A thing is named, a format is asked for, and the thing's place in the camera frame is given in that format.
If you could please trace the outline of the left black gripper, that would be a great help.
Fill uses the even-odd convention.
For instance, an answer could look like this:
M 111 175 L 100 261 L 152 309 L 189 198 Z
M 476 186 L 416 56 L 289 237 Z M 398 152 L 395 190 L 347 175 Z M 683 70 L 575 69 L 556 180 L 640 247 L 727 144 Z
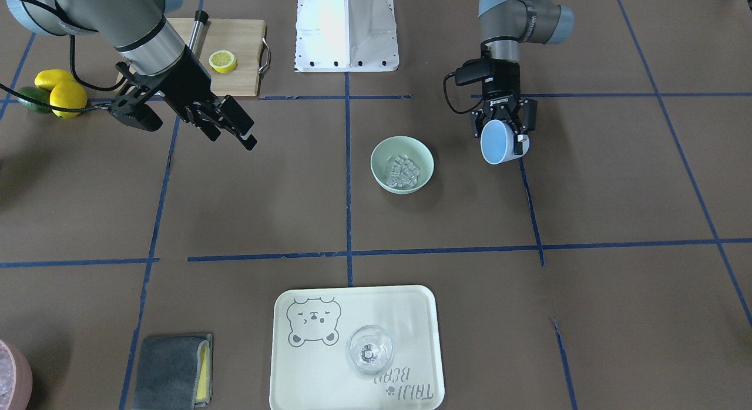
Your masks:
M 518 110 L 516 120 L 516 154 L 524 155 L 529 147 L 529 132 L 535 130 L 538 102 L 521 97 L 521 68 L 514 61 L 485 59 L 482 77 L 482 110 L 486 115 L 512 115 Z

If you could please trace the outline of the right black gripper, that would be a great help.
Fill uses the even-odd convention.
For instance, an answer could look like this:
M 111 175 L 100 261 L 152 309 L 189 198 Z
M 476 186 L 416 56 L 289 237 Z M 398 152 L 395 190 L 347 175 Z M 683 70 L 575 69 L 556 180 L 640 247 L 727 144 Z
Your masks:
M 120 63 L 123 79 L 134 75 L 129 65 Z M 164 101 L 188 123 L 186 108 L 201 109 L 214 119 L 216 126 L 233 134 L 246 150 L 252 150 L 258 141 L 252 134 L 253 119 L 231 95 L 218 99 L 210 91 L 210 76 L 188 46 L 171 68 L 158 75 L 147 76 L 156 89 L 164 94 Z

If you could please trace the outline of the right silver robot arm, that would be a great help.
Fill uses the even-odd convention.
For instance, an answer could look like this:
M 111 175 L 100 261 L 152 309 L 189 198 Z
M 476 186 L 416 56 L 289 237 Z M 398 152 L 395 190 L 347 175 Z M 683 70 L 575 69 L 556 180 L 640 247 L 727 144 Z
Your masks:
M 231 95 L 212 92 L 212 79 L 191 47 L 167 21 L 182 0 L 6 0 L 17 22 L 35 33 L 101 33 L 123 57 L 124 84 L 103 108 L 124 125 L 155 132 L 162 120 L 148 105 L 158 93 L 185 123 L 210 140 L 222 130 L 247 150 L 257 141 L 253 120 Z

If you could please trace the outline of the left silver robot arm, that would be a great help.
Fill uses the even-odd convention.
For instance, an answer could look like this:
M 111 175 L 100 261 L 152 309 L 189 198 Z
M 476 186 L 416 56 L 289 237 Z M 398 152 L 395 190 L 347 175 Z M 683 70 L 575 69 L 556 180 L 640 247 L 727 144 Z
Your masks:
M 538 102 L 521 92 L 522 43 L 560 44 L 575 26 L 574 12 L 552 0 L 480 0 L 482 76 L 479 119 L 487 161 L 524 156 L 537 124 Z

